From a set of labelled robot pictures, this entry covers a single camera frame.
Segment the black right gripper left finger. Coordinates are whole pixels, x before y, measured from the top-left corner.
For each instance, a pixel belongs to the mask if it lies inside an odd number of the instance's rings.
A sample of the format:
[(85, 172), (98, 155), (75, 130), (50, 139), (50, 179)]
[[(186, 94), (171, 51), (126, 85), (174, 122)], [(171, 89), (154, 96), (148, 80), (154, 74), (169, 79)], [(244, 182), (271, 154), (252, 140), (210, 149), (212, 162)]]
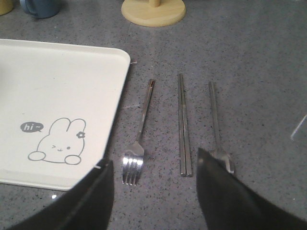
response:
[(13, 230), (106, 230), (114, 202), (114, 166), (100, 160), (71, 190)]

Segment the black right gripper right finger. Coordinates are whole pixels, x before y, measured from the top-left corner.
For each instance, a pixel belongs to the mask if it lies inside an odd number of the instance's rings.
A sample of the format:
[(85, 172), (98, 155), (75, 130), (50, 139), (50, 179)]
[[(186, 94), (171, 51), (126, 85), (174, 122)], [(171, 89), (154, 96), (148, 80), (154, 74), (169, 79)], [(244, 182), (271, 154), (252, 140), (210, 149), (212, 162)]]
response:
[(305, 230), (306, 221), (259, 196), (198, 149), (197, 195), (210, 230)]

